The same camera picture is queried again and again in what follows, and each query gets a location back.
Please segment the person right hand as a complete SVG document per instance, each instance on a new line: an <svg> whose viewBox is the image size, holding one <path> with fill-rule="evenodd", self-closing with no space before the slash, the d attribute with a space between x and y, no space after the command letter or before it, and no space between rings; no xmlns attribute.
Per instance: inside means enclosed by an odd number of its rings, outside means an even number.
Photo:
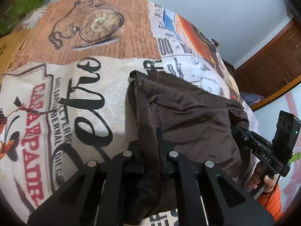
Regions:
<svg viewBox="0 0 301 226"><path fill-rule="evenodd" d="M252 177L249 180L248 186L251 189L256 189L258 187L259 183L261 183L261 181L264 181L264 183L266 184L266 188L265 188L264 192L270 193L270 192L272 192L272 190L274 189L274 186L277 183L279 174L275 174L273 176L266 175L265 177L263 177L263 175L260 174L262 169L263 169L262 163L261 162L257 163L256 168L254 169L254 172L252 174Z"/></svg>

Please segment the orange sleeve forearm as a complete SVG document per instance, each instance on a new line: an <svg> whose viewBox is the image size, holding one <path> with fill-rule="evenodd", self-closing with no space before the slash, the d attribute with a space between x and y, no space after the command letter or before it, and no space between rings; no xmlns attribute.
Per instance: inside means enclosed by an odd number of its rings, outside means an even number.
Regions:
<svg viewBox="0 0 301 226"><path fill-rule="evenodd" d="M269 194L262 193L257 201L278 221L282 216L281 192L279 185L275 185L275 190Z"/></svg>

